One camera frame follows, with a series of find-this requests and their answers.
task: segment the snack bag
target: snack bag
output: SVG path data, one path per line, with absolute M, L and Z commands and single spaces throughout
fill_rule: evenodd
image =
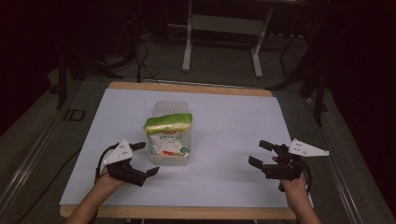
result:
M 157 156 L 189 156 L 191 123 L 191 113 L 148 119 L 143 129 L 148 135 L 149 153 Z

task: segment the white stand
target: white stand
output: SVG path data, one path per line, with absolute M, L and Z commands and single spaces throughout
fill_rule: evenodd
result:
M 264 40 L 265 32 L 267 30 L 267 26 L 271 18 L 272 12 L 273 9 L 269 8 L 266 14 L 265 21 L 198 15 L 192 14 L 192 0 L 190 0 L 189 15 L 187 18 L 187 43 L 186 49 L 184 51 L 182 67 L 183 71 L 190 71 L 192 29 L 207 30 L 244 35 L 257 35 L 259 39 L 256 46 L 251 50 L 251 56 L 253 60 L 255 75 L 256 77 L 261 78 L 262 67 L 260 65 L 259 51 L 262 47 L 262 41 Z

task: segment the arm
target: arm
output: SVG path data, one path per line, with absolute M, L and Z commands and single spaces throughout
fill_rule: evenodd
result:
M 88 192 L 81 203 L 73 211 L 66 223 L 89 223 L 102 202 L 110 197 L 117 188 L 123 184 L 124 182 L 112 178 L 107 173 L 107 169 L 105 167 L 101 173 L 101 177 L 96 180 L 90 192 Z
M 286 200 L 290 210 L 301 224 L 321 224 L 321 221 L 308 200 L 304 175 L 299 179 L 280 180 L 285 189 Z

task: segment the white marker tag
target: white marker tag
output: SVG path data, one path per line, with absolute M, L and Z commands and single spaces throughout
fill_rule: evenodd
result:
M 318 147 L 312 147 L 307 143 L 300 142 L 294 139 L 289 147 L 289 153 L 303 157 L 329 156 L 328 150 L 323 150 Z
M 111 154 L 103 161 L 104 165 L 109 165 L 117 161 L 125 161 L 132 158 L 132 150 L 129 142 L 124 139 L 119 145 L 113 149 Z

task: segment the plastic container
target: plastic container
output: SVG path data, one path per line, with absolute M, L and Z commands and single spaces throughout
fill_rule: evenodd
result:
M 154 105 L 154 111 L 152 117 L 161 117 L 170 114 L 179 113 L 190 113 L 189 105 L 187 102 L 179 101 L 159 101 Z M 191 156 L 191 126 L 188 132 L 189 138 L 189 149 L 190 154 L 187 157 L 178 156 L 157 156 L 149 153 L 149 147 L 147 147 L 147 153 L 150 161 L 155 165 L 186 165 L 189 157 Z

